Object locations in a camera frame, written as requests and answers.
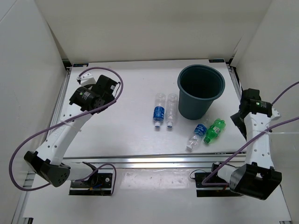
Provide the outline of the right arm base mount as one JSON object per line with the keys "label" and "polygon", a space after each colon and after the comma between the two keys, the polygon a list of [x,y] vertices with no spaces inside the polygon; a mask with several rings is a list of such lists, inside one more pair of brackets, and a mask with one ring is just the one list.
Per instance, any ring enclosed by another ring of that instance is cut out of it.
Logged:
{"label": "right arm base mount", "polygon": [[190,174],[190,178],[195,181],[196,196],[197,197],[238,197],[237,193],[232,192],[226,182],[214,175],[208,182],[203,185],[204,179],[210,175],[210,172],[206,172],[202,169],[194,171],[194,175]]}

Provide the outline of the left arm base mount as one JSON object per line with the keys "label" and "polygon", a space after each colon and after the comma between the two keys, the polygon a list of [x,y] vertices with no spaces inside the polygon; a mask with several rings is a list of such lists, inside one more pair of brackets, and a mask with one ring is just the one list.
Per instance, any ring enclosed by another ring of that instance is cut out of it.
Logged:
{"label": "left arm base mount", "polygon": [[85,181],[71,181],[70,196],[111,196],[114,183],[112,169],[98,171]]}

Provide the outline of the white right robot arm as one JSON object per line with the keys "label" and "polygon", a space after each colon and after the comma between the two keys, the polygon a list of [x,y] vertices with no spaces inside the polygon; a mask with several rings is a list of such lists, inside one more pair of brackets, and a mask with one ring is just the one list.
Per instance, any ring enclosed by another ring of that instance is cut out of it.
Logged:
{"label": "white right robot arm", "polygon": [[244,165],[213,165],[210,182],[214,186],[228,184],[237,194],[266,200],[282,181],[282,174],[274,169],[267,134],[270,122],[280,119],[272,104],[261,100],[259,90],[242,92],[239,112],[235,115],[246,130],[246,158]]}

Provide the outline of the dark teal plastic bin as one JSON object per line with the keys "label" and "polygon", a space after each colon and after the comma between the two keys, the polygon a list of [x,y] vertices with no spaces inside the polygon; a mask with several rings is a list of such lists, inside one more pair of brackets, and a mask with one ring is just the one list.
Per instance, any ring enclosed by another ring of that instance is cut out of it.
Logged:
{"label": "dark teal plastic bin", "polygon": [[225,90],[223,75],[212,67],[200,64],[185,67],[178,76],[177,84],[178,110],[189,120],[202,118]]}

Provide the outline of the aluminium front frame rail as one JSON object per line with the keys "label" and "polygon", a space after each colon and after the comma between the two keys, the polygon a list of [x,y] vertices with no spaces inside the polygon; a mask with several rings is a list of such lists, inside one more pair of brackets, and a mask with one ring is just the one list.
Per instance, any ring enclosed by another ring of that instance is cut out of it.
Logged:
{"label": "aluminium front frame rail", "polygon": [[84,161],[94,165],[112,163],[115,167],[123,169],[200,168],[209,170],[213,163],[223,162],[231,155],[231,153],[215,153],[65,157],[63,162],[79,163]]}

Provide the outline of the clear bottle blue label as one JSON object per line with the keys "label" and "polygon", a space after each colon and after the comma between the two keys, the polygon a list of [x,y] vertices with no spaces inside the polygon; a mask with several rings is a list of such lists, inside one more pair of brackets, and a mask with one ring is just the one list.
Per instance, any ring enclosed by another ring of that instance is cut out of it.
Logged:
{"label": "clear bottle blue label", "polygon": [[201,119],[201,121],[197,124],[190,138],[187,141],[186,144],[187,151],[191,152],[200,147],[201,142],[207,132],[207,124],[208,124],[207,119]]}
{"label": "clear bottle blue label", "polygon": [[166,95],[158,93],[155,96],[155,106],[153,111],[153,121],[156,129],[159,129],[164,121]]}

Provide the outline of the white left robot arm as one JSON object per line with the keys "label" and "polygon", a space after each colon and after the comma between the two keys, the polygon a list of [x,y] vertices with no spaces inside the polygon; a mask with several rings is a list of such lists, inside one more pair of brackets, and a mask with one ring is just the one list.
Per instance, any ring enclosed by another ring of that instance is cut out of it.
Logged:
{"label": "white left robot arm", "polygon": [[70,175],[76,171],[62,163],[64,154],[81,127],[95,114],[94,109],[114,100],[113,91],[118,85],[104,75],[95,80],[90,73],[78,82],[81,86],[70,97],[63,124],[55,128],[36,151],[24,155],[30,168],[54,187],[72,179]]}

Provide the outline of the green plastic soda bottle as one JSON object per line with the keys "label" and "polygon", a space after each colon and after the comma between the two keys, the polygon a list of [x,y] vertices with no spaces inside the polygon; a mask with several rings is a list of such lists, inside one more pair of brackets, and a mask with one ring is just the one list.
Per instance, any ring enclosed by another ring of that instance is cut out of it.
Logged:
{"label": "green plastic soda bottle", "polygon": [[225,120],[220,118],[216,119],[213,124],[208,128],[206,132],[206,136],[204,138],[204,142],[209,144],[212,140],[217,138],[221,131],[225,128],[226,123]]}

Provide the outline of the clear unlabelled plastic bottle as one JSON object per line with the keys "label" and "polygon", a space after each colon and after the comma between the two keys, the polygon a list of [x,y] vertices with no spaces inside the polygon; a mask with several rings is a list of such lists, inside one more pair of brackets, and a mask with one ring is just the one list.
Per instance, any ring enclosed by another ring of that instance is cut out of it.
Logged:
{"label": "clear unlabelled plastic bottle", "polygon": [[168,95],[166,102],[166,124],[168,129],[172,129],[177,118],[178,112],[178,95],[171,93]]}

